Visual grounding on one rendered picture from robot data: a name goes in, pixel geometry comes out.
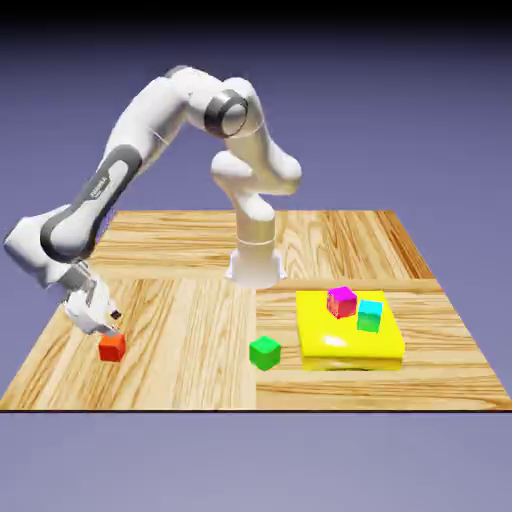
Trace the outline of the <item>large yellow box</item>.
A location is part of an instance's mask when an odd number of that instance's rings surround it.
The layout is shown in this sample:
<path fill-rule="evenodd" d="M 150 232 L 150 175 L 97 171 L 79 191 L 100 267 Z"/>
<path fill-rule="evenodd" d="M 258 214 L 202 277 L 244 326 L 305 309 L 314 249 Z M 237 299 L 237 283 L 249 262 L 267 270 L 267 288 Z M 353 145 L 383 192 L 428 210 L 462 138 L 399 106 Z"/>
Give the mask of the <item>large yellow box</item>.
<path fill-rule="evenodd" d="M 359 302 L 382 305 L 379 330 L 357 328 L 356 314 L 337 319 L 327 308 L 326 290 L 296 293 L 297 329 L 305 370 L 396 370 L 405 342 L 381 290 L 357 290 Z"/>

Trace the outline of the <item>small red cube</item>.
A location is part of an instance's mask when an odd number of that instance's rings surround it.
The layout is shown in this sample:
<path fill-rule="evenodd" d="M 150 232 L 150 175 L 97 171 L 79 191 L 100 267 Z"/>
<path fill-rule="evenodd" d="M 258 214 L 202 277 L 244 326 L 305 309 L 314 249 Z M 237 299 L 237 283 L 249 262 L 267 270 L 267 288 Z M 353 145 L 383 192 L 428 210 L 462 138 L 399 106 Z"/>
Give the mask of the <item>small red cube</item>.
<path fill-rule="evenodd" d="M 101 361 L 120 362 L 126 351 L 126 341 L 124 335 L 103 335 L 98 344 L 98 351 Z"/>

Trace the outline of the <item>small green cube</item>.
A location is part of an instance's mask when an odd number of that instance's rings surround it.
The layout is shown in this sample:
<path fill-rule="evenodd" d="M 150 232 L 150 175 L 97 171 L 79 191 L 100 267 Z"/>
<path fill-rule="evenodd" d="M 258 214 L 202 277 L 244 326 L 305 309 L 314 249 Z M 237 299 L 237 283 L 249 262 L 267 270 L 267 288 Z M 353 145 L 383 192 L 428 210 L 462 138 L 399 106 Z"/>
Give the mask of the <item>small green cube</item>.
<path fill-rule="evenodd" d="M 261 336 L 249 344 L 250 362 L 258 369 L 267 371 L 281 359 L 281 345 L 272 338 Z"/>

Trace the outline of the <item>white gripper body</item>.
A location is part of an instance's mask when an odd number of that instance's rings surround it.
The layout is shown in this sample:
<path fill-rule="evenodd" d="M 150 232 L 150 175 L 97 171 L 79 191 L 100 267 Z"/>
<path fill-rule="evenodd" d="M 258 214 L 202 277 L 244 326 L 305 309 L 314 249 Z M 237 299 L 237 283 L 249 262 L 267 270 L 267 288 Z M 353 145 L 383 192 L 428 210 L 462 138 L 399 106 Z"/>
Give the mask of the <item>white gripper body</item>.
<path fill-rule="evenodd" d="M 100 278 L 93 279 L 87 289 L 80 288 L 69 294 L 64 310 L 84 333 L 97 333 L 96 328 L 100 324 L 112 325 L 110 289 Z"/>

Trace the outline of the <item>small cyan cube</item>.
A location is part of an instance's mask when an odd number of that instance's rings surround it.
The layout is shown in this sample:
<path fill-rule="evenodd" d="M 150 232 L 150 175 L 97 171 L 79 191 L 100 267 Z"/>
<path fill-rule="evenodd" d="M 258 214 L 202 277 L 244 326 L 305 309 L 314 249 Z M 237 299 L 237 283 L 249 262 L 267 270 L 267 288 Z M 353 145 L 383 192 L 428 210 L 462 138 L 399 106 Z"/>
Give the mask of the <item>small cyan cube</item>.
<path fill-rule="evenodd" d="M 360 331 L 378 333 L 380 330 L 383 303 L 361 299 L 357 311 L 356 328 Z"/>

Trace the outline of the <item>small magenta cube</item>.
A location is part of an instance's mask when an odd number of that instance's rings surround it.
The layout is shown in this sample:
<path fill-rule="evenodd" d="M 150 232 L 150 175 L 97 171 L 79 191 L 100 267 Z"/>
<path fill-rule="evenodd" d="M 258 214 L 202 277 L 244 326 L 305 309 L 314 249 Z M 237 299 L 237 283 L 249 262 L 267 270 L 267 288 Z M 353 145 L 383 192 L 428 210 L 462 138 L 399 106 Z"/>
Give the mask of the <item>small magenta cube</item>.
<path fill-rule="evenodd" d="M 327 309 L 337 319 L 356 314 L 358 297 L 347 287 L 331 288 L 327 291 Z"/>

